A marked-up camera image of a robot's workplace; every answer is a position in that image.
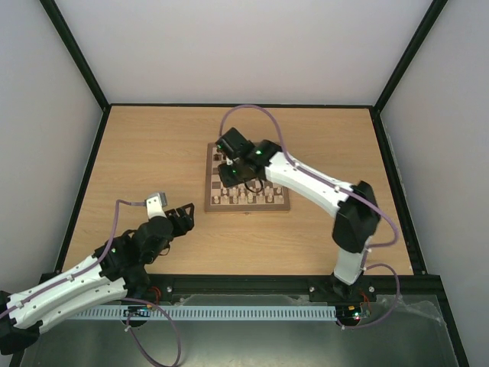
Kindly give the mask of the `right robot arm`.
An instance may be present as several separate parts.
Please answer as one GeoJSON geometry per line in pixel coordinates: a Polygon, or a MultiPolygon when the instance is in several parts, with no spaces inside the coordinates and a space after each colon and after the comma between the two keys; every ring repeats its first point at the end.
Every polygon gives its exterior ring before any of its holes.
{"type": "Polygon", "coordinates": [[[343,300],[357,294],[367,246],[380,222],[371,185],[336,180],[295,161],[283,146],[269,140],[255,144],[236,128],[229,129],[215,146],[226,158],[218,166],[225,187],[267,180],[307,198],[334,219],[332,239],[339,251],[328,288],[343,300]]]}

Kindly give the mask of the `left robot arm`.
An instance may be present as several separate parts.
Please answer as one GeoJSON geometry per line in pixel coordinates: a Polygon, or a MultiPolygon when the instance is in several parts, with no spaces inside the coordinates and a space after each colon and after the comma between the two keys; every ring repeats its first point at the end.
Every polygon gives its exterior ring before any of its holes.
{"type": "Polygon", "coordinates": [[[41,334],[84,310],[145,292],[150,283],[146,265],[193,229],[194,209],[188,203],[149,213],[147,222],[111,236],[71,269],[25,291],[3,291],[1,354],[28,348],[41,334]]]}

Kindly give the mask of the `dark chess pieces row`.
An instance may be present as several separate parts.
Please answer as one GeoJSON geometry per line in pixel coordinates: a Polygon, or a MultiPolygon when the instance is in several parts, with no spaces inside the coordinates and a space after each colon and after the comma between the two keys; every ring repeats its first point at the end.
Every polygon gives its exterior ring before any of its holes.
{"type": "Polygon", "coordinates": [[[214,162],[224,162],[228,160],[229,147],[223,141],[218,141],[212,147],[212,160],[214,162]]]}

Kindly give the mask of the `light pieces on board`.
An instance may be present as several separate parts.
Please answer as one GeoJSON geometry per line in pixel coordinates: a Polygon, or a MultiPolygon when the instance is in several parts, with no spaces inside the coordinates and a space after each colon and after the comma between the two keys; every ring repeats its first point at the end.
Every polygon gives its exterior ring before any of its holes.
{"type": "Polygon", "coordinates": [[[281,186],[266,184],[259,193],[247,190],[243,185],[233,188],[212,188],[211,205],[265,205],[276,206],[286,203],[287,190],[281,186]]]}

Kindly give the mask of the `wooden chessboard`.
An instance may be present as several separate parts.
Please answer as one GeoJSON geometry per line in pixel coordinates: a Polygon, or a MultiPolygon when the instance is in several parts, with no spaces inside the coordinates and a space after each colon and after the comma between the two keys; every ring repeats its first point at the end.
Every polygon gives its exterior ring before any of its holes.
{"type": "Polygon", "coordinates": [[[252,213],[289,211],[286,187],[253,179],[247,184],[226,188],[219,177],[218,166],[226,164],[223,153],[213,143],[207,145],[204,210],[207,213],[252,213]]]}

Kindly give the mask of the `black aluminium rail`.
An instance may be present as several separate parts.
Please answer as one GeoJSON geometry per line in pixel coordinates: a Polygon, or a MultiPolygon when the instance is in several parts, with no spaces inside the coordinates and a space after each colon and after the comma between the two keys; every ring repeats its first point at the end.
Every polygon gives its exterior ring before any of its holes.
{"type": "Polygon", "coordinates": [[[184,275],[150,274],[135,294],[146,300],[175,304],[191,295],[284,295],[305,296],[312,302],[358,304],[363,296],[374,300],[380,295],[435,295],[445,297],[441,278],[437,275],[363,275],[352,286],[341,286],[329,275],[184,275]]]}

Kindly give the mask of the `black frame post left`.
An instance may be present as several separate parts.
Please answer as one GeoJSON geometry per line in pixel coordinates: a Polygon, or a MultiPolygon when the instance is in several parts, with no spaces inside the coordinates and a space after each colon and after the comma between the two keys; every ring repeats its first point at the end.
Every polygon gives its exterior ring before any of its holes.
{"type": "Polygon", "coordinates": [[[96,77],[92,72],[89,63],[83,55],[83,52],[79,47],[57,3],[54,0],[40,0],[40,4],[42,5],[48,18],[50,19],[51,24],[54,26],[55,30],[60,36],[61,41],[63,42],[70,56],[72,57],[73,62],[77,66],[100,109],[102,111],[105,111],[109,107],[110,103],[105,97],[102,88],[96,80],[96,77]]]}

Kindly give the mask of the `black frame post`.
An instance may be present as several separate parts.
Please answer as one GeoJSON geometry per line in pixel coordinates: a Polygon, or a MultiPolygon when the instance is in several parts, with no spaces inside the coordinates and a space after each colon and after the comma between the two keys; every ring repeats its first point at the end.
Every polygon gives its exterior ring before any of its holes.
{"type": "Polygon", "coordinates": [[[72,57],[73,62],[77,66],[100,109],[102,111],[105,111],[109,107],[110,103],[105,97],[102,88],[96,80],[96,77],[92,72],[89,63],[83,55],[83,52],[79,47],[57,3],[54,0],[40,0],[40,4],[42,5],[48,18],[50,19],[51,24],[54,26],[55,30],[60,36],[61,41],[63,42],[70,56],[72,57]]]}
{"type": "Polygon", "coordinates": [[[390,97],[398,87],[405,72],[408,70],[410,64],[414,60],[419,49],[423,45],[425,39],[429,35],[439,16],[441,15],[444,7],[447,5],[448,0],[433,0],[431,1],[426,13],[419,25],[417,26],[413,36],[411,37],[406,49],[402,53],[397,65],[393,69],[385,87],[383,88],[380,96],[374,104],[374,110],[378,115],[384,110],[388,104],[390,97]]]}

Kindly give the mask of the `black frame post right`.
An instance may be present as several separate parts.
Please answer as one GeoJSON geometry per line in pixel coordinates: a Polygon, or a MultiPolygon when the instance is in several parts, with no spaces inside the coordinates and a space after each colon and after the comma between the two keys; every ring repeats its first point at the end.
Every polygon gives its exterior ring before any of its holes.
{"type": "Polygon", "coordinates": [[[405,72],[408,70],[410,64],[414,60],[419,49],[423,45],[425,39],[429,35],[439,16],[441,15],[444,7],[447,5],[448,0],[433,0],[431,1],[426,13],[419,25],[417,26],[413,36],[411,37],[406,49],[402,53],[397,65],[393,69],[385,87],[383,88],[380,96],[374,104],[374,110],[378,115],[384,110],[388,104],[390,97],[398,87],[405,72]]]}

